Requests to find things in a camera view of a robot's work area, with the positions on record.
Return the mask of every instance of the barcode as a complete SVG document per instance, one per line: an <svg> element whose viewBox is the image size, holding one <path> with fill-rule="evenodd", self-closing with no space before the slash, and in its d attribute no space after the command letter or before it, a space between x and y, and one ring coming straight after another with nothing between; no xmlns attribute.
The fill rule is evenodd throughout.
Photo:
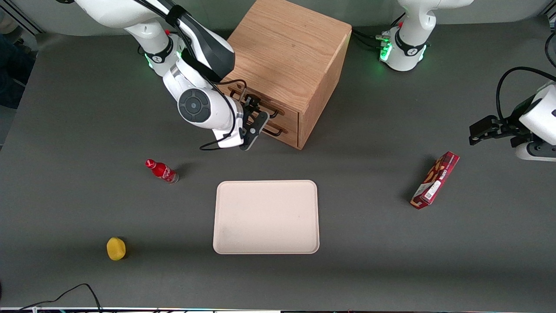
<svg viewBox="0 0 556 313"><path fill-rule="evenodd" d="M436 191L438 190L438 187L440 187L440 182L437 180L436 182L434 182L434 184L430 187L429 191L426 193L425 199L431 200L434 194L436 193Z"/></svg>

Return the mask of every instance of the wood grain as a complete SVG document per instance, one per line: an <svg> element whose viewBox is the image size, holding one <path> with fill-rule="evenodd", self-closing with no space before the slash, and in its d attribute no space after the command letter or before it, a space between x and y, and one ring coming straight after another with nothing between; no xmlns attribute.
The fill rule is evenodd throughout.
<svg viewBox="0 0 556 313"><path fill-rule="evenodd" d="M228 39L236 66L224 81L247 81L266 111L279 109L266 129L301 149L336 88L350 35L349 24L286 0L257 0Z"/></svg>
<svg viewBox="0 0 556 313"><path fill-rule="evenodd" d="M344 38L344 44L338 47L336 55L332 58L330 66L326 70L326 74L319 83L319 87L316 89L313 97L311 98L307 110L305 113L300 115L299 120L299 140L298 148L302 149L307 143L307 139L311 134L313 128L316 125L324 107L330 100L330 96L334 92L338 81L340 80L340 74L342 72L342 67L344 65L344 58L346 52L348 51L348 44L351 32L346 34Z"/></svg>
<svg viewBox="0 0 556 313"><path fill-rule="evenodd" d="M228 39L236 67L228 80L304 113L351 26L285 0L257 0Z"/></svg>

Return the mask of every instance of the gray table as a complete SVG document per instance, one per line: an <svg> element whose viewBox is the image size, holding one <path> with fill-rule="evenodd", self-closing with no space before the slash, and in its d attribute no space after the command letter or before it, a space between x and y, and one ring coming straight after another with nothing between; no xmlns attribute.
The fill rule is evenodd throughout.
<svg viewBox="0 0 556 313"><path fill-rule="evenodd" d="M410 73L353 41L305 149L263 136L247 153L197 150L211 132L180 118L131 36L43 37L0 153L2 305L88 282L107 307L554 312L556 167L517 159L507 139L467 139L495 113L505 70L554 72L548 35L545 18L439 26ZM508 78L505 111L544 83ZM417 211L410 196L448 150L460 163ZM154 178L147 158L180 182ZM217 185L262 179L317 183L317 253L212 250ZM127 238L129 259L108 259L112 236ZM94 302L81 290L57 305Z"/></svg>

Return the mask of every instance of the wooden drawer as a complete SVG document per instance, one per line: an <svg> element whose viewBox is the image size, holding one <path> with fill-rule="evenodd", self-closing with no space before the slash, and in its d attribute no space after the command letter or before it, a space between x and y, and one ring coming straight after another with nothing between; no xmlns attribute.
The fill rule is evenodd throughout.
<svg viewBox="0 0 556 313"><path fill-rule="evenodd" d="M228 90L224 90L224 88L222 88L222 91L225 91L225 93L228 95L232 90L235 93L240 94L241 88L242 85L237 85L237 86L228 85L227 88ZM295 111L285 108L282 104L279 104L274 100L271 100L270 98L261 94L260 92L257 92L256 90L252 90L248 88L246 94L251 94L260 98L261 102L259 103L259 106L261 110L267 112L269 115L272 115L276 111L278 111L276 117L270 119L269 122L266 124L265 129L274 134L280 133L280 135L273 136L266 132L265 134L272 136L287 145L291 145L297 148L298 147L297 140L299 137L298 128L297 128L299 125L299 114Z"/></svg>
<svg viewBox="0 0 556 313"><path fill-rule="evenodd" d="M262 106L279 109L267 129L302 149L340 78L351 25L290 1L254 1L228 38L236 62L224 80L247 81Z"/></svg>

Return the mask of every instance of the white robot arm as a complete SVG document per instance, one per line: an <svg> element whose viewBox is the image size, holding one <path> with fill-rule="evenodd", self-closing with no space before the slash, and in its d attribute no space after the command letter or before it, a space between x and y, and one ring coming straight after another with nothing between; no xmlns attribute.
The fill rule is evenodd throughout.
<svg viewBox="0 0 556 313"><path fill-rule="evenodd" d="M133 35L149 65L163 77L183 119L213 131L216 141L202 150L213 150L204 148L217 143L219 148L239 146L242 150L252 146L269 116L259 112L258 99L253 96L242 104L216 87L235 65L234 50L222 37L171 0L75 2L98 23L124 28ZM156 17L164 18L178 34L166 33Z"/></svg>
<svg viewBox="0 0 556 313"><path fill-rule="evenodd" d="M405 9L402 27L394 26L377 36L385 40L380 60L397 71L409 71L423 59L426 41L436 26L433 10L460 8L473 0L398 0Z"/></svg>
<svg viewBox="0 0 556 313"><path fill-rule="evenodd" d="M469 144L513 136L510 142L518 158L556 162L556 83L551 81L541 87L535 95L520 103L509 117L504 118L499 106L499 91L504 78L515 70L542 73L530 67L516 67L506 72L498 85L499 116L489 115L471 125Z"/></svg>

